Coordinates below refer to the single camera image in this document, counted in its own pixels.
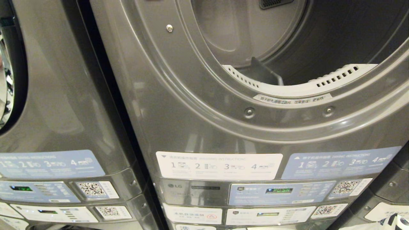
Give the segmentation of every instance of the digital display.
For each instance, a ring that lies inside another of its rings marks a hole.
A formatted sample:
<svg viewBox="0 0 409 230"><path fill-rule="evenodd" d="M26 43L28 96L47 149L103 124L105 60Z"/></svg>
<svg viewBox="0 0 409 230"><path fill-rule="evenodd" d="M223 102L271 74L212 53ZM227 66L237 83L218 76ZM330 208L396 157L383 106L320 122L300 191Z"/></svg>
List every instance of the digital display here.
<svg viewBox="0 0 409 230"><path fill-rule="evenodd" d="M257 216L278 216L279 212L259 212Z"/></svg>
<svg viewBox="0 0 409 230"><path fill-rule="evenodd" d="M30 191L30 192L33 191L30 187L27 187L27 186L10 186L10 188L16 191Z"/></svg>
<svg viewBox="0 0 409 230"><path fill-rule="evenodd" d="M39 210L40 213L58 214L56 211Z"/></svg>
<svg viewBox="0 0 409 230"><path fill-rule="evenodd" d="M288 194L292 192L292 188L285 188L285 189L267 189L265 191L266 194Z"/></svg>

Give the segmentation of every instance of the drying instruction label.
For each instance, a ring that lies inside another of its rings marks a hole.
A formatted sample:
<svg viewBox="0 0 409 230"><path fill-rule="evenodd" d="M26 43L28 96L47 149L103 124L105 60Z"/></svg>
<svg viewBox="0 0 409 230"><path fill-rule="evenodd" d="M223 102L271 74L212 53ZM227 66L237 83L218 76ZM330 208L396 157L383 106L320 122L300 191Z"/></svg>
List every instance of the drying instruction label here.
<svg viewBox="0 0 409 230"><path fill-rule="evenodd" d="M348 204L322 205L315 210L311 219L338 216Z"/></svg>
<svg viewBox="0 0 409 230"><path fill-rule="evenodd" d="M0 181L0 198L7 201L38 203L79 203L79 199L62 181Z"/></svg>
<svg viewBox="0 0 409 230"><path fill-rule="evenodd" d="M182 207L163 203L170 221L182 223L221 224L222 209L207 207Z"/></svg>
<svg viewBox="0 0 409 230"><path fill-rule="evenodd" d="M273 180L282 154L156 152L165 178L199 180Z"/></svg>
<svg viewBox="0 0 409 230"><path fill-rule="evenodd" d="M15 217L15 218L23 218L22 215L20 215L18 212L16 212L8 204L1 203L1 202L0 202L0 215L11 216L11 217Z"/></svg>
<svg viewBox="0 0 409 230"><path fill-rule="evenodd" d="M371 180L372 178L340 181L328 195L328 200L344 198L348 196L358 196L371 182Z"/></svg>
<svg viewBox="0 0 409 230"><path fill-rule="evenodd" d="M96 208L104 220L132 219L125 206L98 206Z"/></svg>
<svg viewBox="0 0 409 230"><path fill-rule="evenodd" d="M61 223L96 223L98 220L86 207L43 207L10 204L26 219Z"/></svg>
<svg viewBox="0 0 409 230"><path fill-rule="evenodd" d="M257 94L253 97L257 101L262 101L265 103L273 104L273 105L301 105L301 104L308 104L317 101L322 101L332 98L331 94L327 93L324 95L316 96L316 97L309 97L309 98L302 98L302 99L283 99L283 98L275 98L266 96L263 94Z"/></svg>
<svg viewBox="0 0 409 230"><path fill-rule="evenodd" d="M213 226L177 224L175 230L216 230Z"/></svg>
<svg viewBox="0 0 409 230"><path fill-rule="evenodd" d="M104 176L90 150L1 153L0 174L8 178L46 179Z"/></svg>
<svg viewBox="0 0 409 230"><path fill-rule="evenodd" d="M294 153L285 167L283 180L360 176L381 172L400 146L329 153Z"/></svg>
<svg viewBox="0 0 409 230"><path fill-rule="evenodd" d="M0 219L6 222L8 225L10 225L15 230L26 230L28 226L28 223L23 220L14 219L10 217L4 217L4 216L0 216Z"/></svg>
<svg viewBox="0 0 409 230"><path fill-rule="evenodd" d="M76 182L78 188L88 199L118 199L117 191L110 181L81 181Z"/></svg>
<svg viewBox="0 0 409 230"><path fill-rule="evenodd" d="M324 200L335 181L290 184L232 184L229 205L290 205Z"/></svg>
<svg viewBox="0 0 409 230"><path fill-rule="evenodd" d="M409 219L409 205L389 205L384 202L380 202L373 208L365 219L370 221L380 221L385 218L389 218L393 214L399 214L405 219Z"/></svg>
<svg viewBox="0 0 409 230"><path fill-rule="evenodd" d="M281 225L307 221L315 206L268 209L228 209L226 225Z"/></svg>

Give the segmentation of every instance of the coin-operated machine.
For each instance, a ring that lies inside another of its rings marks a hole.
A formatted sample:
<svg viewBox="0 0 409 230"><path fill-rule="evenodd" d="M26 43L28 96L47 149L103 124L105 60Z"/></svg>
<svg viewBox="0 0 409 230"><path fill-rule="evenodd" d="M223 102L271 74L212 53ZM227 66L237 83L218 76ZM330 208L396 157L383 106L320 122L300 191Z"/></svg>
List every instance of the coin-operated machine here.
<svg viewBox="0 0 409 230"><path fill-rule="evenodd" d="M407 1L91 6L170 228L326 229L409 139Z"/></svg>
<svg viewBox="0 0 409 230"><path fill-rule="evenodd" d="M162 230L75 1L0 1L2 229Z"/></svg>
<svg viewBox="0 0 409 230"><path fill-rule="evenodd" d="M395 213L409 219L409 143L331 229L372 223Z"/></svg>

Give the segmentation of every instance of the lg logo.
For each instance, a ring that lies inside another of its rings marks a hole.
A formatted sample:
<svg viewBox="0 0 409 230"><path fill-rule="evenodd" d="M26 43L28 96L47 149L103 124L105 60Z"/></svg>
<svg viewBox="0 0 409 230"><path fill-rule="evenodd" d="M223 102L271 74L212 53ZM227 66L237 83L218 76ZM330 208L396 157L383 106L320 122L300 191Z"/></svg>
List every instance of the lg logo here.
<svg viewBox="0 0 409 230"><path fill-rule="evenodd" d="M169 188L173 188L173 187L175 187L175 188L182 188L181 185L174 185L174 184L168 184L168 187L169 187Z"/></svg>

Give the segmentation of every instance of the qr code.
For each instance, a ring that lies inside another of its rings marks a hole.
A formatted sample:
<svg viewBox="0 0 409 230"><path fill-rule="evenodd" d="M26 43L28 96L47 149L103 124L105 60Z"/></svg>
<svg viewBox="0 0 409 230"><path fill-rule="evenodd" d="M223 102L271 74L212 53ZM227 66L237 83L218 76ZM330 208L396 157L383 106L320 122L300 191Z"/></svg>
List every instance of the qr code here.
<svg viewBox="0 0 409 230"><path fill-rule="evenodd" d="M102 216L120 216L117 207L107 206L107 207L97 207L99 213Z"/></svg>
<svg viewBox="0 0 409 230"><path fill-rule="evenodd" d="M81 182L77 183L79 188L88 196L105 196L105 192L99 183Z"/></svg>
<svg viewBox="0 0 409 230"><path fill-rule="evenodd" d="M329 215L331 214L334 209L338 207L338 205L323 205L319 206L317 210L314 212L313 216L318 216L318 215Z"/></svg>
<svg viewBox="0 0 409 230"><path fill-rule="evenodd" d="M331 194L348 194L351 193L361 180L341 181L337 184Z"/></svg>

